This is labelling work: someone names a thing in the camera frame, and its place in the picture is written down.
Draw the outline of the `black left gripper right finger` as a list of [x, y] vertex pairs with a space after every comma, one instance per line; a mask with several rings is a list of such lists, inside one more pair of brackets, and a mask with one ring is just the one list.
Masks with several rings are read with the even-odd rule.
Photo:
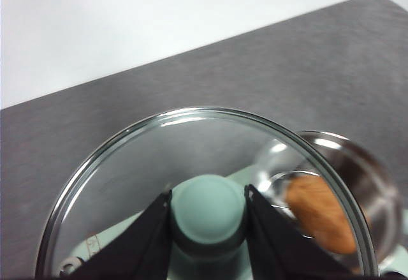
[[359, 279], [304, 238], [251, 184], [246, 240], [254, 279]]

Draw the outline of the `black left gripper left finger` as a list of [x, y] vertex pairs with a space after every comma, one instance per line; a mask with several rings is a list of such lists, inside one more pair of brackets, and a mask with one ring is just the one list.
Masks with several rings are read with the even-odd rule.
[[145, 211], [69, 279], [166, 279], [170, 265], [171, 191]]

